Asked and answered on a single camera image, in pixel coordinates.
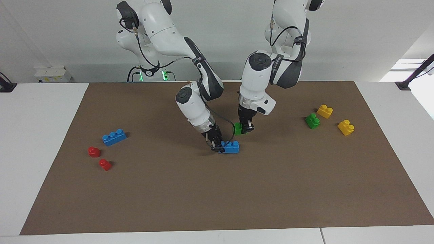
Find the black clamp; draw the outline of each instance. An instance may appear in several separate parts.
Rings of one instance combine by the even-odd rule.
[[[198,63],[205,61],[205,56],[203,56],[202,54],[197,56],[195,59],[192,60],[194,65],[197,65]]]
[[[304,44],[304,46],[307,45],[307,37],[304,36],[298,36],[294,38],[294,44],[300,45],[300,43]]]

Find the wall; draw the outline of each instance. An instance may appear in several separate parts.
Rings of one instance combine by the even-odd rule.
[[[405,59],[426,59],[434,53],[434,23],[427,25],[421,22],[420,24],[429,27],[405,53],[403,57]]]
[[[45,59],[66,66],[76,82],[125,81],[137,61],[115,40],[118,2],[0,0],[0,14],[10,13],[1,19],[0,70],[14,81],[33,82],[33,66]],[[223,79],[240,79],[250,53],[270,50],[263,36],[270,1],[172,0],[172,5],[179,31],[195,41]],[[432,22],[433,8],[432,0],[397,0],[393,7],[378,0],[326,1],[308,13],[312,42],[302,80],[380,80],[425,31],[418,23]],[[198,78],[188,62],[170,70],[178,80]]]

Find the black strap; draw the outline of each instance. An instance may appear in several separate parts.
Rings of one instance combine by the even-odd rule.
[[[195,59],[192,60],[192,62],[194,63],[194,65],[197,65],[198,63],[202,62],[205,60],[205,56],[203,56],[202,54],[197,56]]]
[[[279,70],[279,67],[283,61],[283,58],[284,58],[284,56],[282,54],[278,54],[276,56],[276,60],[274,61],[274,64],[273,64],[273,69],[271,70],[270,84],[273,84],[273,80],[276,77],[277,71]]]
[[[294,44],[297,44],[297,43],[303,43],[304,46],[306,46],[307,45],[307,37],[298,36],[298,37],[294,38]]]

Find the yellow lego block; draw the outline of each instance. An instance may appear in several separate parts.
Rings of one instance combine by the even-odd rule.
[[[349,135],[354,132],[354,126],[350,125],[350,121],[347,119],[340,122],[338,128],[342,131],[344,135]]]
[[[330,115],[332,115],[333,109],[327,108],[327,105],[323,104],[323,105],[321,105],[321,107],[319,107],[319,109],[316,113],[321,115],[322,117],[328,119],[328,118],[330,118]]]

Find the green lego block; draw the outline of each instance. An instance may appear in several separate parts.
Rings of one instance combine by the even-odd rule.
[[[240,123],[235,123],[235,135],[241,135],[243,126]]]
[[[311,129],[315,129],[319,126],[319,118],[316,117],[316,114],[310,114],[306,117],[306,123],[309,125]]]

